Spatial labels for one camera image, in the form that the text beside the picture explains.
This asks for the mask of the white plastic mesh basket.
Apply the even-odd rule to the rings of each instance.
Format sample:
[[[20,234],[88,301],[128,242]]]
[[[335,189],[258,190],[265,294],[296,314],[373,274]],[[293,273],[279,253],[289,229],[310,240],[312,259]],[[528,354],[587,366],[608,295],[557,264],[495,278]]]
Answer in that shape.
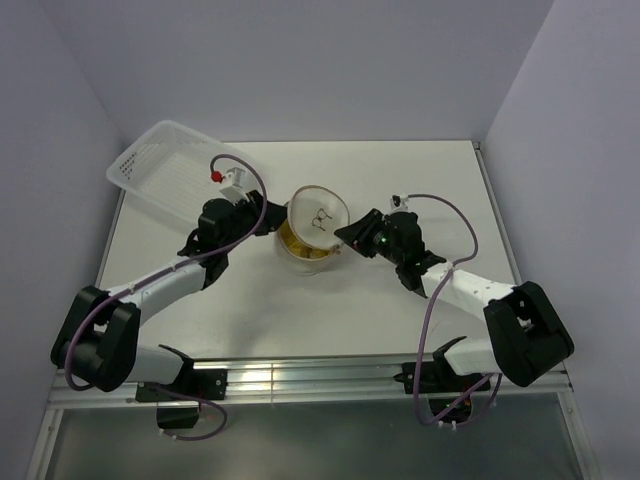
[[[218,196],[210,162],[231,154],[251,164],[244,152],[174,121],[157,123],[107,169],[114,185],[185,225],[196,222],[206,201]]]

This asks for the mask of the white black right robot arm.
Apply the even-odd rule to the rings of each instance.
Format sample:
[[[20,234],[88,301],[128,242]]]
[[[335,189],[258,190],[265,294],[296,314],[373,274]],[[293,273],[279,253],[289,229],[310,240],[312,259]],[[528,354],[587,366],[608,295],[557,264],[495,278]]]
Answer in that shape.
[[[428,364],[443,389],[455,389],[476,374],[502,374],[527,387],[575,351],[540,285],[500,283],[455,267],[427,249],[414,213],[373,209],[335,235],[365,258],[381,256],[392,263],[400,283],[427,299],[430,308],[441,300],[486,326],[485,339],[462,335],[433,352]]]

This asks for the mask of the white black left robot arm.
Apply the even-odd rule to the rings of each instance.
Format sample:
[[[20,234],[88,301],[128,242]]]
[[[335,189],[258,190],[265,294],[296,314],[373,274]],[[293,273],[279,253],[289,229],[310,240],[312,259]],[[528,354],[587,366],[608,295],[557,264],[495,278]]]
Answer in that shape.
[[[275,232],[287,209],[251,191],[237,202],[206,202],[196,228],[166,266],[126,286],[87,286],[74,298],[53,344],[50,359],[72,389],[110,392],[123,383],[158,384],[172,399],[195,386],[194,361],[166,345],[143,347],[143,324],[176,301],[216,282],[228,255],[245,239]]]

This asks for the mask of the round mesh laundry bag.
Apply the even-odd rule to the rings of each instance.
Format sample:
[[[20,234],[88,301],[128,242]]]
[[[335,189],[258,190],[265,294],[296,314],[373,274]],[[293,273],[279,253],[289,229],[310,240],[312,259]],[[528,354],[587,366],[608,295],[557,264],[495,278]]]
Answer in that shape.
[[[298,275],[313,275],[326,269],[340,254],[343,242],[334,231],[351,222],[345,201],[334,191],[320,185],[300,187],[285,205],[287,221],[304,244],[331,255],[320,260],[297,258],[281,242],[279,230],[274,241],[275,252],[286,267]]]

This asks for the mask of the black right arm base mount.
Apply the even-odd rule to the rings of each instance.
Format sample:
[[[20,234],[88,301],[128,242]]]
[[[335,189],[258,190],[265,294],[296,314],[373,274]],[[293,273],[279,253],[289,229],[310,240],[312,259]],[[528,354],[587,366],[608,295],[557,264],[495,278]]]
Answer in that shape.
[[[414,374],[415,363],[406,362],[401,365],[401,371],[393,376],[395,382],[403,385],[404,393],[407,395],[413,394]],[[453,394],[453,396],[449,398],[437,398],[429,401],[431,414],[436,415],[448,408],[461,393],[464,393],[479,379],[480,376],[476,374],[467,376],[456,375],[450,367],[444,364],[440,365],[436,361],[423,362],[421,364],[419,379],[419,393]],[[466,399],[448,413],[443,418],[443,421],[445,423],[452,423],[453,421],[460,423],[466,421],[470,418],[472,410],[471,401]]]

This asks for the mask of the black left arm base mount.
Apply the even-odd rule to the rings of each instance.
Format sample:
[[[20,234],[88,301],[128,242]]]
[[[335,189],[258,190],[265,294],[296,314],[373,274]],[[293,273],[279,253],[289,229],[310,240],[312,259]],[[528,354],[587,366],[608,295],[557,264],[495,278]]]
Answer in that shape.
[[[228,413],[218,401],[225,399],[227,385],[227,369],[191,369],[170,385],[140,382],[134,399],[137,403],[157,404],[156,424],[162,434],[180,441],[199,441],[218,435],[226,427]],[[219,425],[207,434],[183,433],[204,418],[206,408],[219,413]]]

